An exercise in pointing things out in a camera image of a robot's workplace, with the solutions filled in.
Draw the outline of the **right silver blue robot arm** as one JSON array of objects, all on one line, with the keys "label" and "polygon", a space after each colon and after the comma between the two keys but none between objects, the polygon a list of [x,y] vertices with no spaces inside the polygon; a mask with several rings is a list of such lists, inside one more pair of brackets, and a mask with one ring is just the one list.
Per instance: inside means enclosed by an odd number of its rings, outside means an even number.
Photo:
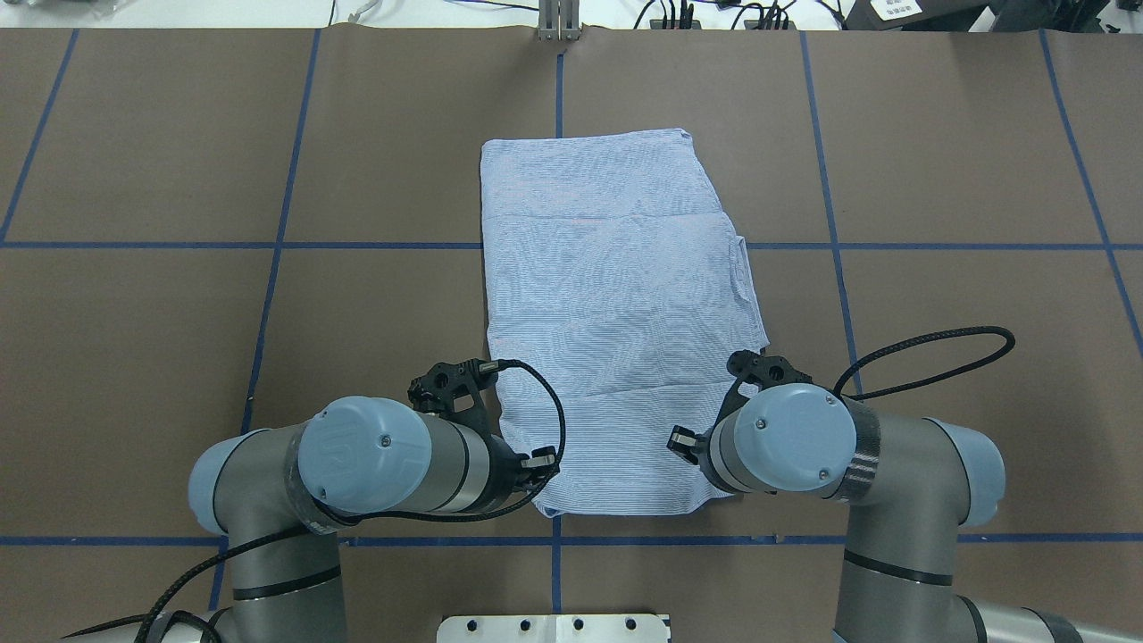
[{"label": "right silver blue robot arm", "polygon": [[740,349],[710,429],[671,452],[732,495],[788,492],[848,509],[836,642],[1140,642],[1138,634],[956,593],[959,530],[996,517],[1005,463],[978,431],[873,410],[788,359]]}]

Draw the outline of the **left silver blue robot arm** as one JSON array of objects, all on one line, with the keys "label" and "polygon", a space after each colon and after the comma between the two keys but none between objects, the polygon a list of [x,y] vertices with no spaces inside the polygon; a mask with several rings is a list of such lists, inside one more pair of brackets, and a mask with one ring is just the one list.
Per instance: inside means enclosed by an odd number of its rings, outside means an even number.
[{"label": "left silver blue robot arm", "polygon": [[[558,440],[523,453],[491,429],[482,394],[519,369],[555,405]],[[339,397],[295,426],[199,456],[189,509],[227,540],[142,614],[70,642],[346,642],[338,535],[369,520],[483,522],[530,504],[563,460],[563,403],[522,361],[435,363],[408,402]]]}]

